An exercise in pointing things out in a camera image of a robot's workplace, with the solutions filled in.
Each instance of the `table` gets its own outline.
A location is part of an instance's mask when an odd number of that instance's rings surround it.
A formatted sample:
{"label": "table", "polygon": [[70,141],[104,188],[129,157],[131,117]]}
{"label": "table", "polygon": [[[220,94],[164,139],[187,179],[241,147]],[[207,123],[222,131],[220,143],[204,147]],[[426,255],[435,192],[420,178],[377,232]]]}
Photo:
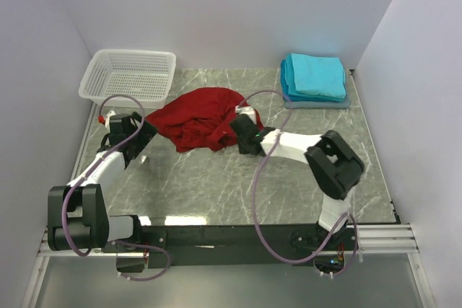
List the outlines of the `table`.
{"label": "table", "polygon": [[[388,193],[351,74],[346,89],[349,110],[294,110],[286,131],[303,134],[338,131],[365,163],[365,173],[352,197],[359,223],[394,223]],[[167,102],[199,87],[227,87],[246,96],[260,89],[277,89],[278,69],[184,69],[173,78]],[[287,111],[275,94],[250,100],[266,126],[278,127]],[[103,113],[114,107],[104,107]],[[136,109],[115,108],[118,113]],[[107,130],[90,113],[78,172],[93,160]],[[237,146],[218,152],[194,149],[178,153],[167,138],[156,135],[109,189],[103,192],[111,216],[136,214],[145,223],[252,224],[250,184],[261,158],[240,155]],[[263,224],[314,223],[321,212],[323,193],[309,166],[271,158],[258,184],[257,206]]]}

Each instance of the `perforated basket bottom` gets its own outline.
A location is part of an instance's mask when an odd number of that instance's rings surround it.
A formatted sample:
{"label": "perforated basket bottom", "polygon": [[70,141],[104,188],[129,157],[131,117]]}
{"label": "perforated basket bottom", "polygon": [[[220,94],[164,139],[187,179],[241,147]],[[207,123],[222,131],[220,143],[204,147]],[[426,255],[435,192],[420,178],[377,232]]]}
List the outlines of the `perforated basket bottom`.
{"label": "perforated basket bottom", "polygon": [[167,87],[167,74],[113,72],[105,96],[127,94],[137,99],[164,99]]}

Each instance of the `crumpled red fabric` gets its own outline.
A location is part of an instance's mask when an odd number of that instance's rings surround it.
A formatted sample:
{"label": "crumpled red fabric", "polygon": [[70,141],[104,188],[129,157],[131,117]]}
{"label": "crumpled red fabric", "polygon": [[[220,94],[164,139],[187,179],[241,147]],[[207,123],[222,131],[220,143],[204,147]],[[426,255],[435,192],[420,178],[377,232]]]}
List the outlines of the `crumpled red fabric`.
{"label": "crumpled red fabric", "polygon": [[[146,120],[160,135],[169,138],[179,152],[199,147],[219,151],[237,143],[229,123],[242,100],[241,94],[228,88],[199,88],[151,113]],[[257,126],[263,128],[258,113]]]}

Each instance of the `white wall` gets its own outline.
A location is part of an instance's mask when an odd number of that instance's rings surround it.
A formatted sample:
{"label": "white wall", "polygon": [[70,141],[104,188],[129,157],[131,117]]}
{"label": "white wall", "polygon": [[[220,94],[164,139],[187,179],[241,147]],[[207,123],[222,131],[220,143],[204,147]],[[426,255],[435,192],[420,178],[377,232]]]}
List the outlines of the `white wall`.
{"label": "white wall", "polygon": [[356,67],[391,0],[64,0],[90,50],[168,50],[182,67],[279,66],[288,52]]}
{"label": "white wall", "polygon": [[46,226],[47,194],[71,174],[90,55],[60,0],[0,0],[0,306],[18,307]]}
{"label": "white wall", "polygon": [[461,18],[461,0],[393,0],[355,74],[439,308],[462,307]]}

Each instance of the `gray floor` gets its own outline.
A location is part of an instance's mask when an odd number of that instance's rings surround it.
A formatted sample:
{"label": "gray floor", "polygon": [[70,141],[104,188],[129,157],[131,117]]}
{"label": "gray floor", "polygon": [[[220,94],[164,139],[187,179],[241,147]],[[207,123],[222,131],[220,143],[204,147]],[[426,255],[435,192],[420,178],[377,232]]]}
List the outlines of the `gray floor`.
{"label": "gray floor", "polygon": [[114,258],[51,258],[36,307],[422,308],[406,255],[365,255],[333,281],[281,264],[176,267],[136,283],[115,266]]}
{"label": "gray floor", "polygon": [[[362,223],[395,222],[390,196],[351,76],[346,82],[352,101],[349,110],[294,110],[286,131],[304,134],[325,133],[329,129],[338,131],[366,166],[352,199],[357,220]],[[177,71],[168,102],[196,88],[215,86],[231,88],[244,96],[260,89],[280,90],[279,70]],[[250,103],[267,126],[277,127],[287,112],[281,98],[273,94],[254,97]],[[92,115],[79,171],[92,161],[105,132],[96,115]],[[259,158],[239,155],[237,146],[218,152],[195,149],[179,154],[175,146],[161,136],[151,141],[143,155],[147,159],[143,161],[140,156],[134,160],[103,192],[110,215],[147,216],[153,224],[163,224],[166,216],[199,217],[207,224],[251,223],[250,184]],[[323,194],[309,166],[272,158],[260,182],[257,204],[261,222],[317,221]]]}

